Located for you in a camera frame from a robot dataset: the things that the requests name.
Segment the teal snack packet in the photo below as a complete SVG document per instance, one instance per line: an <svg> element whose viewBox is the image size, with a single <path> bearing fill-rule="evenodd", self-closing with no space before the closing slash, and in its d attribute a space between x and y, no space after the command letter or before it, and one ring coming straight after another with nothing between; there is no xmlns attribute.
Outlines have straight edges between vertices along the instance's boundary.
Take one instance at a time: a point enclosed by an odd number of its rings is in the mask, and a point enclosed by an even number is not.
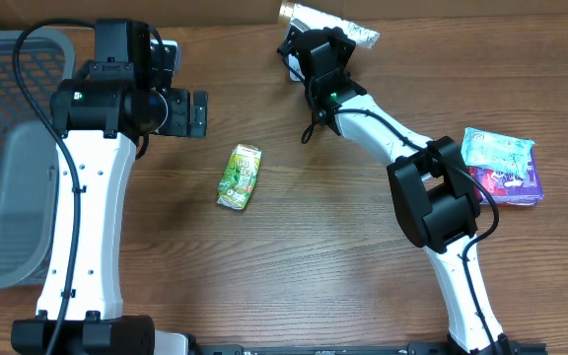
<svg viewBox="0 0 568 355"><path fill-rule="evenodd" d="M467 127L461 144L461 155L467 166L512 174L527 175L534 142Z"/></svg>

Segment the green juice carton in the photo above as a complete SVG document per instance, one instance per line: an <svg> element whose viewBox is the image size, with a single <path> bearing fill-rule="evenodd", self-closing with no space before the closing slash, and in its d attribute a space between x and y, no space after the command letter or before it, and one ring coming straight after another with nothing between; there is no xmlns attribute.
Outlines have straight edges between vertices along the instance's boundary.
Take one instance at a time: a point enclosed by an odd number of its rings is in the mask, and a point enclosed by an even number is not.
<svg viewBox="0 0 568 355"><path fill-rule="evenodd" d="M262 152L251 145L239 144L232 151L218 184L219 205L244 210L257 181Z"/></svg>

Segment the white tube gold cap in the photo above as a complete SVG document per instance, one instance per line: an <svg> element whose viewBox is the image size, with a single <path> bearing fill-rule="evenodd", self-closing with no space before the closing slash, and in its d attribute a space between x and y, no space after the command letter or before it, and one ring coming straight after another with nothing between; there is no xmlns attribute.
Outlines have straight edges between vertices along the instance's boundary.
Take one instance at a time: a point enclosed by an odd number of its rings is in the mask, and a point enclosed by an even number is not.
<svg viewBox="0 0 568 355"><path fill-rule="evenodd" d="M296 29L300 32L341 28L348 38L364 48L372 48L381 36L378 32L354 22L291 1L281 3L278 21L287 25L288 30Z"/></svg>

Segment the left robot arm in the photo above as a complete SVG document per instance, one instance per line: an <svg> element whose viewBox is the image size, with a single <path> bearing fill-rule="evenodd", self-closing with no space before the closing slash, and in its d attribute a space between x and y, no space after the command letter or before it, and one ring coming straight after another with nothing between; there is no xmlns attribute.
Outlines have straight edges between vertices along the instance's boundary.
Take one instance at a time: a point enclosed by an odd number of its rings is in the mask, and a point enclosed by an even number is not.
<svg viewBox="0 0 568 355"><path fill-rule="evenodd" d="M134 20L93 23L95 57L37 116L54 139L59 183L49 269L35 316L13 323L21 354L197 352L185 333L123 311L119 252L125 189L151 136L202 138L208 97L176 89L179 49Z"/></svg>

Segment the purple snack package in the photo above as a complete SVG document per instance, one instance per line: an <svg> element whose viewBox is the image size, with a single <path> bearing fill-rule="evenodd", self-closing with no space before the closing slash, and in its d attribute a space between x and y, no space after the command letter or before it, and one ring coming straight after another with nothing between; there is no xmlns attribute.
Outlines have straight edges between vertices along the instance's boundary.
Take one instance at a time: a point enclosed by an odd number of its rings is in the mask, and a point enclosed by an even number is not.
<svg viewBox="0 0 568 355"><path fill-rule="evenodd" d="M535 206L544 197L533 151L524 178L478 167L470 167L469 172L497 204Z"/></svg>

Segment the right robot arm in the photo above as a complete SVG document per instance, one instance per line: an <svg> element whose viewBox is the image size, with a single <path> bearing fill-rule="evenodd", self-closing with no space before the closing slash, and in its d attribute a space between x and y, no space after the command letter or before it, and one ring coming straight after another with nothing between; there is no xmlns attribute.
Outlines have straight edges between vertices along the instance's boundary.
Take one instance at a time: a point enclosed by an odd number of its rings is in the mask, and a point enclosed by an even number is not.
<svg viewBox="0 0 568 355"><path fill-rule="evenodd" d="M433 266L449 316L453 354L511 354L482 279L477 243L476 195L482 186L468 173L450 137L417 134L384 112L346 70L356 43L340 28L294 25L277 51L296 59L312 124L364 147L387 169L398 226Z"/></svg>

